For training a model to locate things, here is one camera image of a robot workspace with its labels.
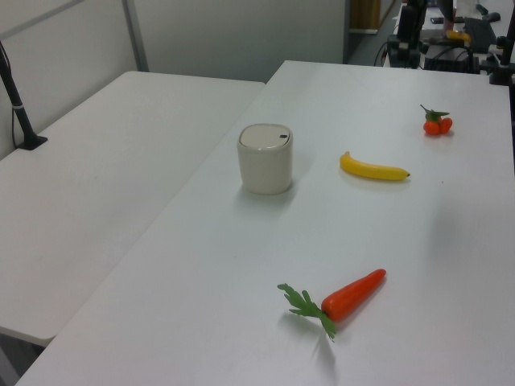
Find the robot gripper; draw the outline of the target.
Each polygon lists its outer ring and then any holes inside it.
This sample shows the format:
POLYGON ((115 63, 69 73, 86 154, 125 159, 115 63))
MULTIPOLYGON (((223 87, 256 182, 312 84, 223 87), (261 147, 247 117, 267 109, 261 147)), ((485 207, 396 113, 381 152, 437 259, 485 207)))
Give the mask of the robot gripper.
POLYGON ((408 39, 408 41, 399 41, 398 52, 400 55, 410 55, 412 50, 412 34, 415 24, 415 7, 406 5, 402 7, 399 24, 398 24, 398 39, 408 39))

